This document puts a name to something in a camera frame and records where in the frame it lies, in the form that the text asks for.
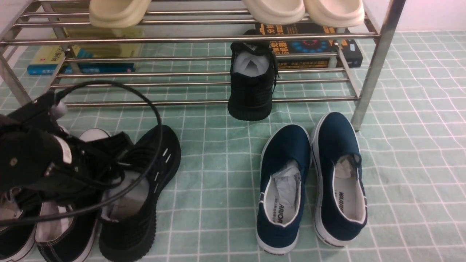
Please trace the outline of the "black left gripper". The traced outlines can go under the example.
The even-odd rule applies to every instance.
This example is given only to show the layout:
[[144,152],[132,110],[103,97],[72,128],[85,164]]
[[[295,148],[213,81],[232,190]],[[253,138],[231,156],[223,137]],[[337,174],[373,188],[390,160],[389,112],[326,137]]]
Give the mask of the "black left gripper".
[[19,204],[67,203],[118,186],[118,158],[133,146],[128,134],[68,134],[56,121],[60,100],[47,92],[1,114],[1,191],[19,189]]

